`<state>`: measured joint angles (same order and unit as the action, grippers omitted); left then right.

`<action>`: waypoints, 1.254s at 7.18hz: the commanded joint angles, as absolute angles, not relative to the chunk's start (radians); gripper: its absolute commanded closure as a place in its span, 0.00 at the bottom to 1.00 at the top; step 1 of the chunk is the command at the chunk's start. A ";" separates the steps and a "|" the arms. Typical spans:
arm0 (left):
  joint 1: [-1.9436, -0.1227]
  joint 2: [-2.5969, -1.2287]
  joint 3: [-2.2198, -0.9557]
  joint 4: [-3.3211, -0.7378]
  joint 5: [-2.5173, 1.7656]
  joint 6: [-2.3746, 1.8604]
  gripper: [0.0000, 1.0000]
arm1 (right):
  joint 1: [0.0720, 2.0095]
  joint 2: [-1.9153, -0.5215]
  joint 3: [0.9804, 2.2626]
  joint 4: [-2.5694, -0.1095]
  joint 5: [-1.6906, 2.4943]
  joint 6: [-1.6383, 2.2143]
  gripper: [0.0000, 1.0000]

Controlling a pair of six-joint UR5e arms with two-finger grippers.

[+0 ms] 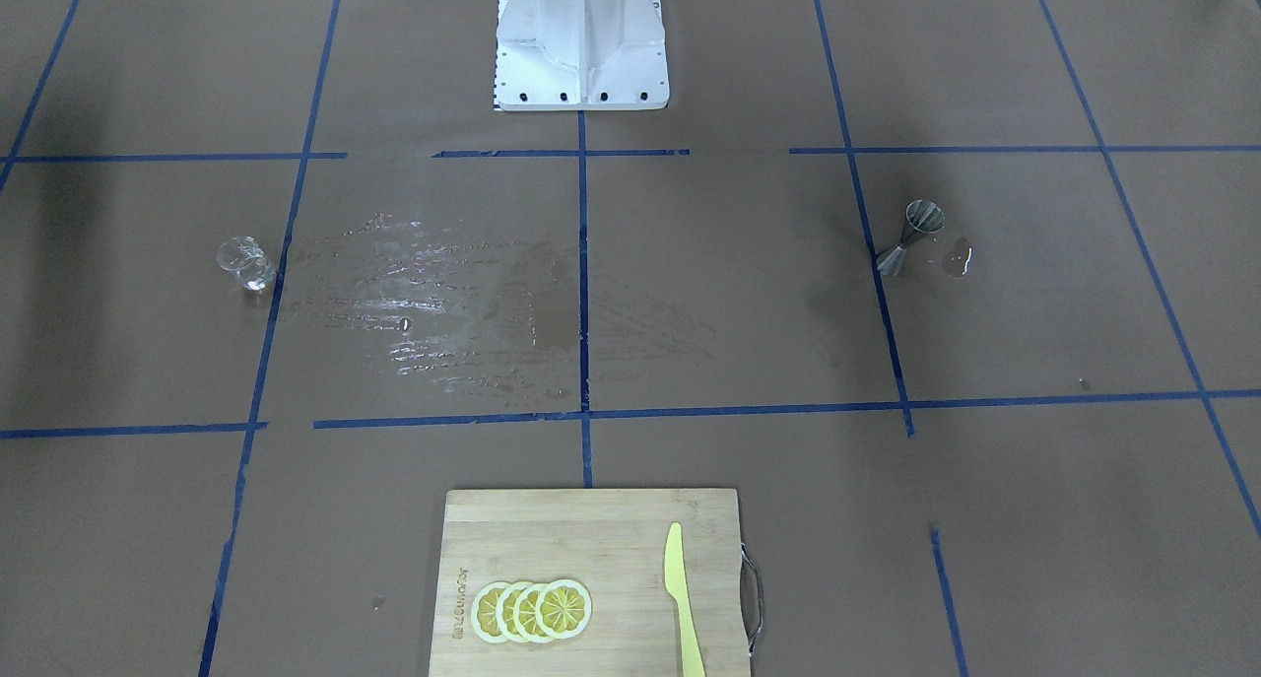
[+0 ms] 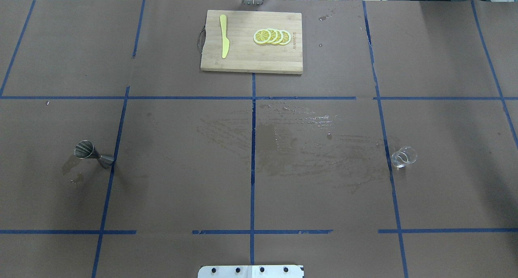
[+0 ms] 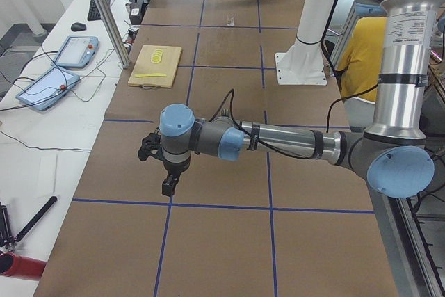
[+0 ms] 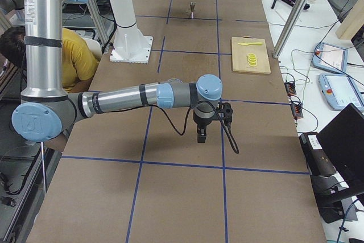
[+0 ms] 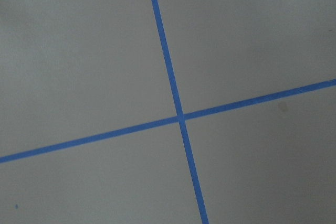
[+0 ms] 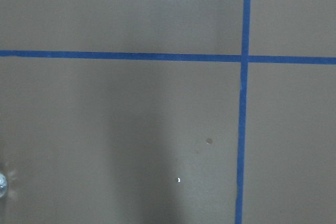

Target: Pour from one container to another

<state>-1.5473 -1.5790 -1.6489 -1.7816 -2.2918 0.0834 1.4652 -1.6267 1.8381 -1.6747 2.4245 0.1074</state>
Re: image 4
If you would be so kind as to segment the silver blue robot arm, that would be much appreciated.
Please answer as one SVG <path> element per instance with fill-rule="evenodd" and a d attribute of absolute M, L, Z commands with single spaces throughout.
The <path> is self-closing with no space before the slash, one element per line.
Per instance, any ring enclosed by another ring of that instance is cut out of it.
<path fill-rule="evenodd" d="M 207 126 L 220 120 L 224 109 L 222 82 L 215 75 L 203 75 L 195 83 L 173 79 L 111 92 L 68 94 L 62 87 L 61 72 L 64 1 L 24 0 L 27 86 L 11 117 L 15 131 L 27 140 L 45 142 L 95 114 L 148 106 L 188 107 L 197 124 L 197 140 L 205 142 Z"/>

